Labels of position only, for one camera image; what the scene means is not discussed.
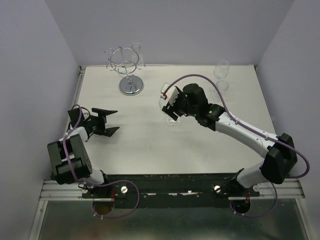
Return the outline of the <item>short textured wine glass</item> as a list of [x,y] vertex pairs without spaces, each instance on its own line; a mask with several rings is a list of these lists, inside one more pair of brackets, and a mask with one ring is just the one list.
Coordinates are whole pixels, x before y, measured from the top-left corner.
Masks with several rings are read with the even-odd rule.
[[[224,96],[229,88],[229,84],[224,81],[224,80],[219,80],[216,82],[216,87],[218,88],[219,92],[220,92],[220,95],[221,96]],[[218,101],[220,102],[221,101],[221,98],[220,98],[220,95],[219,93],[217,92],[216,88],[214,86],[211,86],[209,88],[209,90],[211,91],[212,93],[212,99],[215,100],[215,101]]]

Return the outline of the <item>chrome wine glass rack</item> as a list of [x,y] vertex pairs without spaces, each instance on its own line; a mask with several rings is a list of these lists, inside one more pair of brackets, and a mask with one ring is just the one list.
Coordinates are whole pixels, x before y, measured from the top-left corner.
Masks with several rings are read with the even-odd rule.
[[118,84],[119,91],[125,96],[136,96],[144,89],[143,80],[136,75],[136,72],[142,67],[132,61],[132,46],[124,47],[119,45],[117,48],[104,51],[107,56],[108,63],[106,68],[116,72],[121,80]]

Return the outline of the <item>tall stemmed wine glass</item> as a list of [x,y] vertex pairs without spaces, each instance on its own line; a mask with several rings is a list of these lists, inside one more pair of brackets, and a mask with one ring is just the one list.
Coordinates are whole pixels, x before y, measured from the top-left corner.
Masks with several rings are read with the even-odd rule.
[[227,77],[229,70],[230,63],[225,59],[219,60],[214,69],[214,76],[218,80],[224,79]]

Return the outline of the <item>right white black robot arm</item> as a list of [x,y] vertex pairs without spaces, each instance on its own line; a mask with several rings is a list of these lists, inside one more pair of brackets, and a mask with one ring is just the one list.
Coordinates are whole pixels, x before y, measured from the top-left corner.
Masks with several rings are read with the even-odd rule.
[[183,89],[173,87],[161,94],[159,106],[173,120],[182,116],[193,117],[201,126],[234,138],[263,158],[261,163],[240,169],[233,177],[230,191],[236,196],[243,195],[256,184],[282,184],[298,161],[292,151],[294,143],[290,135],[282,134],[276,143],[270,140],[274,136],[272,133],[253,126],[244,128],[234,115],[228,115],[224,107],[209,103],[204,90],[196,83]]

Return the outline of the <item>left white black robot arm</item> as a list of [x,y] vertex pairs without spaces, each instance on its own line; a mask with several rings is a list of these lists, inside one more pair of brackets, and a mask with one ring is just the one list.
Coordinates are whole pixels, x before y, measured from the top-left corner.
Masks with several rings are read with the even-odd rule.
[[101,198],[110,194],[107,175],[93,168],[85,143],[93,135],[111,137],[119,127],[106,127],[107,116],[117,112],[94,107],[88,110],[79,105],[67,111],[69,126],[66,133],[47,145],[53,178],[59,185],[79,183],[93,188]]

